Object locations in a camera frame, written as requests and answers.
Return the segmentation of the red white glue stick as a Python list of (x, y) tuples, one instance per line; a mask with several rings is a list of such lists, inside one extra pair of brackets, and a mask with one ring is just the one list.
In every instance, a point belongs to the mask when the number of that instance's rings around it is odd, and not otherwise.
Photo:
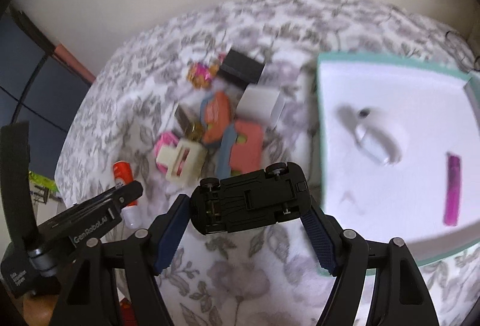
[[(123, 185), (131, 183), (133, 179), (133, 172), (130, 164), (127, 161), (117, 161), (112, 167), (113, 176), (115, 180), (115, 187), (120, 188)], [(142, 224), (142, 216), (137, 200), (129, 203), (122, 209), (122, 217), (125, 225), (132, 229), (139, 229)]]

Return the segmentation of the black toy car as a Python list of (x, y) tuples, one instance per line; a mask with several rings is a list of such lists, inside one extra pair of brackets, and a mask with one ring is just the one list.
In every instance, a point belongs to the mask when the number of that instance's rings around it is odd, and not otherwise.
[(235, 233), (307, 213), (311, 195), (301, 167), (278, 162), (236, 177), (207, 177), (191, 195), (190, 220), (199, 233)]

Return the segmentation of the white smart watch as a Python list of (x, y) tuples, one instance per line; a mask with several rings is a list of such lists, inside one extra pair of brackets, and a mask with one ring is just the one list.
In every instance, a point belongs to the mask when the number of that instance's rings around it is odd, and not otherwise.
[(407, 130), (387, 111), (364, 107), (337, 108), (338, 119), (354, 138), (357, 148), (381, 166), (399, 164), (408, 146)]

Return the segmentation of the white rectangular box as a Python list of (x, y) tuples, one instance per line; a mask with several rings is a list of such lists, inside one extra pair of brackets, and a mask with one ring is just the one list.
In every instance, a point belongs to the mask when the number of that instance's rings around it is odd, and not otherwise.
[(275, 127), (285, 102), (278, 89), (249, 84), (238, 102), (235, 113), (241, 119)]

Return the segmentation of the teal white shallow box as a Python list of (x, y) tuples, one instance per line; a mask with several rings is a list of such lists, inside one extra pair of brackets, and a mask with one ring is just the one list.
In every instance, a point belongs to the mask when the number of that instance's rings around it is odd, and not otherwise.
[(320, 206), (420, 265), (479, 242), (479, 74), (395, 56), (317, 62)]

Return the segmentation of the gold patterned lighter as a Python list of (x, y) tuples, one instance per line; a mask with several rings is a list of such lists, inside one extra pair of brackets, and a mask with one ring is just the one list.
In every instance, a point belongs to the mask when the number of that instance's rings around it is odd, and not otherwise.
[(174, 117), (185, 138), (198, 143), (202, 140), (203, 125), (191, 108), (185, 105), (177, 105)]

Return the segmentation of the orange pink toy figure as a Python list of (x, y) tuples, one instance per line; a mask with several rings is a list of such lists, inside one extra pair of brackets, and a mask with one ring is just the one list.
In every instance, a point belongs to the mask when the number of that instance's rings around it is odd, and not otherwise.
[(191, 61), (188, 66), (186, 79), (195, 89), (209, 89), (215, 79), (221, 62), (218, 59), (204, 64), (198, 61)]

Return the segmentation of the black power adapter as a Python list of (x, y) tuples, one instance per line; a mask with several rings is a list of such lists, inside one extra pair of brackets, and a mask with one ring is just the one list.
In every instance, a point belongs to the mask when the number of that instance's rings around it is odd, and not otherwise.
[(264, 63), (230, 49), (224, 57), (217, 76), (245, 89), (249, 84), (257, 84), (264, 70)]

